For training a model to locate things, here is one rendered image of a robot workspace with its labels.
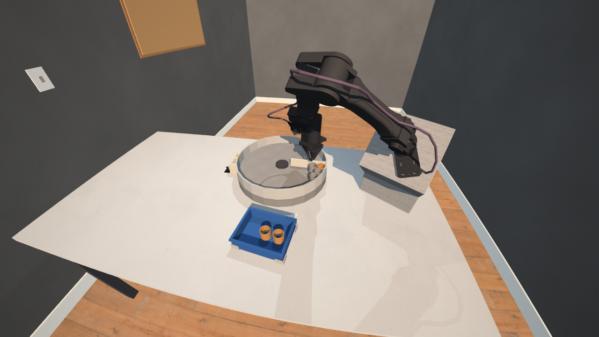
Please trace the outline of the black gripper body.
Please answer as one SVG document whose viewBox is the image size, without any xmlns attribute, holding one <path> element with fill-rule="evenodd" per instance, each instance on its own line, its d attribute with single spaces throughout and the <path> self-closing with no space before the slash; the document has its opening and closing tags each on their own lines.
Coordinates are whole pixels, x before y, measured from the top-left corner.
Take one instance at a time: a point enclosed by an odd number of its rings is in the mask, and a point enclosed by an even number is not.
<svg viewBox="0 0 599 337">
<path fill-rule="evenodd" d="M 308 130 L 306 128 L 306 130 Z M 304 141 L 299 141 L 299 145 L 301 147 L 306 147 L 310 152 L 317 151 L 317 149 L 323 147 L 322 142 L 327 141 L 327 137 L 321 136 L 321 129 L 312 132 L 312 130 L 308 130 L 308 143 Z"/>
</svg>

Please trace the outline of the beige round turntable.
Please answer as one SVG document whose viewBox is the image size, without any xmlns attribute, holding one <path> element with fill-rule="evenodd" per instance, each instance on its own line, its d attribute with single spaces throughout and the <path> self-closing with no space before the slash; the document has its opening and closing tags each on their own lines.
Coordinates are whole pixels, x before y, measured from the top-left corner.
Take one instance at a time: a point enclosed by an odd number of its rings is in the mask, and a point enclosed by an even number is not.
<svg viewBox="0 0 599 337">
<path fill-rule="evenodd" d="M 327 156 L 321 150 L 309 161 L 299 145 L 301 137 L 272 136 L 257 140 L 237 153 L 225 173 L 237 175 L 242 192 L 263 205 L 285 207 L 315 197 L 327 179 Z M 309 182 L 308 164 L 325 164 L 322 173 Z"/>
</svg>

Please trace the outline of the blue open crate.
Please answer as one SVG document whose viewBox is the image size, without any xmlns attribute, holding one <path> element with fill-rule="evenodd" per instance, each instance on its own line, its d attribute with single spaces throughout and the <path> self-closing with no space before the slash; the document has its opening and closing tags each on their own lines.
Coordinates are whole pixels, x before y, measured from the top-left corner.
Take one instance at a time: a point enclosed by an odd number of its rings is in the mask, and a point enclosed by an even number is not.
<svg viewBox="0 0 599 337">
<path fill-rule="evenodd" d="M 296 223 L 297 219 L 290 216 L 284 216 L 249 206 L 229 238 L 229 241 L 243 251 L 269 259 L 283 261 L 292 239 Z M 271 228 L 271 239 L 267 241 L 261 239 L 259 232 L 259 229 L 264 225 Z M 272 232 L 276 229 L 282 229 L 284 232 L 285 239 L 282 244 L 276 244 L 273 241 Z"/>
</svg>

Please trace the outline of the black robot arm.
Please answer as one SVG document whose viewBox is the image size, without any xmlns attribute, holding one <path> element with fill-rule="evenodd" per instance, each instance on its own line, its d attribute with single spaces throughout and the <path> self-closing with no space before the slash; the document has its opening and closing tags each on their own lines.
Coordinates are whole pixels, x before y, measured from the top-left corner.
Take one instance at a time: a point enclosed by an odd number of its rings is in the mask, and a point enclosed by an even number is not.
<svg viewBox="0 0 599 337">
<path fill-rule="evenodd" d="M 287 113 L 294 136 L 301 134 L 301 140 L 308 143 L 308 130 L 306 128 L 312 130 L 312 132 L 321 129 L 322 115 L 317 113 L 320 108 L 319 105 L 330 107 L 340 105 L 357 114 L 358 117 L 376 129 L 380 135 L 380 140 L 387 143 L 388 148 L 394 151 L 399 178 L 421 175 L 416 147 L 416 129 L 396 123 L 390 114 L 398 121 L 411 125 L 414 125 L 414 123 L 410 118 L 402 117 L 401 114 L 392 111 L 367 89 L 361 78 L 357 76 L 358 72 L 352 68 L 353 63 L 348 56 L 336 51 L 301 52 L 295 65 L 299 71 L 323 75 L 360 86 L 372 96 L 378 105 L 371 102 L 365 94 L 357 89 L 306 77 L 306 75 L 291 75 L 285 90 L 287 93 L 296 95 L 297 98 L 297 107 L 290 107 Z M 320 68 L 320 70 L 317 68 Z M 415 161 L 415 165 L 413 161 Z M 400 166 L 400 162 L 402 166 Z"/>
</svg>

